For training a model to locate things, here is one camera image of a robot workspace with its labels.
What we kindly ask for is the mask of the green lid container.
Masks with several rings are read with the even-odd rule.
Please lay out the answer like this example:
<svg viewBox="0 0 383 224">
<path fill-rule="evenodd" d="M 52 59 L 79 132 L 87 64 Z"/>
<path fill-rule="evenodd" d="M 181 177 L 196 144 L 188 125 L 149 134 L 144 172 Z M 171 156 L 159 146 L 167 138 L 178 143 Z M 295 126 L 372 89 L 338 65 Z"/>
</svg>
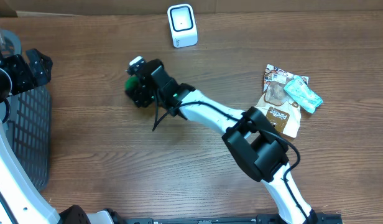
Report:
<svg viewBox="0 0 383 224">
<path fill-rule="evenodd" d="M 139 79 L 137 76 L 130 77 L 124 84 L 125 94 L 132 98 L 135 94 L 135 91 L 139 88 Z"/>
</svg>

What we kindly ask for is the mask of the beige snack pouch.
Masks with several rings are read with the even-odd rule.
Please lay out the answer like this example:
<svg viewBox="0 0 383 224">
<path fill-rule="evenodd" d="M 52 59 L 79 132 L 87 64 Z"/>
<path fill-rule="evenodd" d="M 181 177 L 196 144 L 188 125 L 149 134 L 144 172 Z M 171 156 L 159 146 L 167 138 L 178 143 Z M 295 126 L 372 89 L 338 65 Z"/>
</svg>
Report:
<svg viewBox="0 0 383 224">
<path fill-rule="evenodd" d="M 286 84 L 297 76 L 267 64 L 264 73 L 263 95 L 255 105 L 277 132 L 296 138 L 300 128 L 300 105 L 284 90 Z"/>
</svg>

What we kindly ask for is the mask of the teal snack packet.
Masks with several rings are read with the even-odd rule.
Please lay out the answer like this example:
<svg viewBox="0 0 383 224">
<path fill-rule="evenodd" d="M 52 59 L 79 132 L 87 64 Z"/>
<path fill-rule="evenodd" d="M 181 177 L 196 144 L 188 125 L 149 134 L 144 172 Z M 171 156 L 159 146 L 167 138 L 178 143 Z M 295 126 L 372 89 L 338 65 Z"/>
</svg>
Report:
<svg viewBox="0 0 383 224">
<path fill-rule="evenodd" d="M 323 104 L 323 100 L 314 91 L 309 89 L 303 78 L 295 77 L 284 87 L 285 92 L 296 101 L 305 111 L 313 114 Z"/>
</svg>

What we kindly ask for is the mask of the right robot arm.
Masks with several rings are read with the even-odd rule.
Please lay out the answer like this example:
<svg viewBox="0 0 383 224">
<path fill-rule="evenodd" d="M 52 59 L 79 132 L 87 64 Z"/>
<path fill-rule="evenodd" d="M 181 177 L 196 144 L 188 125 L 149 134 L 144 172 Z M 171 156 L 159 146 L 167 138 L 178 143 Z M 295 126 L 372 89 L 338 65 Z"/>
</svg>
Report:
<svg viewBox="0 0 383 224">
<path fill-rule="evenodd" d="M 262 182 L 285 223 L 316 223 L 317 215 L 306 203 L 291 175 L 298 161 L 290 163 L 287 151 L 297 148 L 284 139 L 255 107 L 237 110 L 209 99 L 200 90 L 170 77 L 159 59 L 138 56 L 126 70 L 126 95 L 137 107 L 154 104 L 154 128 L 167 117 L 179 116 L 200 123 L 221 135 L 239 168 L 252 180 Z"/>
</svg>

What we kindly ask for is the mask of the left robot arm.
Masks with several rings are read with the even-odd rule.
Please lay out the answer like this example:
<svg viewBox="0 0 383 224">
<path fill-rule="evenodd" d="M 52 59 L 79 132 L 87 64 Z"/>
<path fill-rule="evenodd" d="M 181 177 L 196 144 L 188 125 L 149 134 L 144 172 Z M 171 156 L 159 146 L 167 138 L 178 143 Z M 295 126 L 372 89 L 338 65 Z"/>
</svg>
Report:
<svg viewBox="0 0 383 224">
<path fill-rule="evenodd" d="M 2 55 L 5 43 L 0 30 L 0 103 L 8 97 L 46 85 L 51 80 L 52 60 L 36 49 L 20 54 Z M 111 213 L 102 210 L 85 213 L 73 205 L 58 213 L 41 196 L 15 156 L 0 119 L 0 223 L 99 223 L 114 224 Z"/>
</svg>

